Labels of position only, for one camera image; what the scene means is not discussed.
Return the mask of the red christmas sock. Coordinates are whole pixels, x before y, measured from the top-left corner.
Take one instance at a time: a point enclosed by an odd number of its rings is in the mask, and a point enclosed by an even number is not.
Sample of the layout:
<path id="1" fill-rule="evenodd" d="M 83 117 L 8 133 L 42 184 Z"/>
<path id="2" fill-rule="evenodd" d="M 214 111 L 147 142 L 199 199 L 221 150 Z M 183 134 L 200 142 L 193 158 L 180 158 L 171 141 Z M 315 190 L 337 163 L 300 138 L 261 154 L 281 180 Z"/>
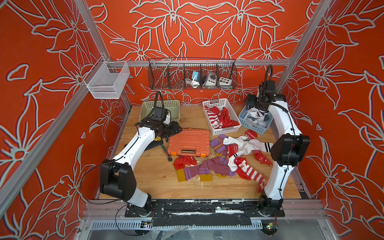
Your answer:
<path id="1" fill-rule="evenodd" d="M 223 107 L 223 109 L 219 113 L 220 126 L 219 128 L 229 128 L 235 127 L 239 125 L 238 121 L 232 120 L 227 108 Z"/>

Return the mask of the white black grip sock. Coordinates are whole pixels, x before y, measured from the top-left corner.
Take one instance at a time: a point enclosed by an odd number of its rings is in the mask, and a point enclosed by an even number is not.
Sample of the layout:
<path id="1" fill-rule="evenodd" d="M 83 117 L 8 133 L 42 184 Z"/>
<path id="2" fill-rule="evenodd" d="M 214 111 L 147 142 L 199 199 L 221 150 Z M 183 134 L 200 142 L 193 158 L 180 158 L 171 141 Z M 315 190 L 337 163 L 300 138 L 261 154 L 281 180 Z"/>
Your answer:
<path id="1" fill-rule="evenodd" d="M 259 122 L 268 122 L 270 117 L 268 113 L 262 113 L 256 108 L 251 108 L 247 110 L 245 119 L 248 123 L 258 124 Z"/>

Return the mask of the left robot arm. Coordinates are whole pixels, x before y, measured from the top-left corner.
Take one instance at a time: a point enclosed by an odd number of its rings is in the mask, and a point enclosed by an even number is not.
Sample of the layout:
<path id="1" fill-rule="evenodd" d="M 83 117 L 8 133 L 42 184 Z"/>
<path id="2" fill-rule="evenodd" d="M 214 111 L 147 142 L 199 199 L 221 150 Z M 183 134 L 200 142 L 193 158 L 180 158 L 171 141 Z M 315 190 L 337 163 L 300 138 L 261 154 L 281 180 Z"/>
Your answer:
<path id="1" fill-rule="evenodd" d="M 100 166 L 100 192 L 134 206 L 135 212 L 143 217 L 152 211 L 152 197 L 137 187 L 134 168 L 157 137 L 167 141 L 181 133 L 183 129 L 171 117 L 168 109 L 154 107 L 135 124 L 137 133 L 123 150 L 111 160 L 104 160 Z"/>

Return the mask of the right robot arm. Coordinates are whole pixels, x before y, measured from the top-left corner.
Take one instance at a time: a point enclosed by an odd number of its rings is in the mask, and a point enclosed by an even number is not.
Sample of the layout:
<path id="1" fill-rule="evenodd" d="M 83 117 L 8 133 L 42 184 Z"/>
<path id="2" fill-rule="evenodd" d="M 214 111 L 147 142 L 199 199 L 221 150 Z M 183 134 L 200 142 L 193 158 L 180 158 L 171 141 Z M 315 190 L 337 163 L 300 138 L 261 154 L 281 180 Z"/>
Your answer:
<path id="1" fill-rule="evenodd" d="M 272 173 L 258 203 L 261 215 L 270 216 L 282 208 L 288 178 L 303 160 L 311 140 L 309 136 L 303 135 L 294 123 L 288 110 L 287 99 L 283 94 L 277 93 L 274 81 L 264 81 L 256 96 L 248 95 L 246 106 L 272 114 L 278 131 L 279 138 L 270 147 L 274 161 Z"/>

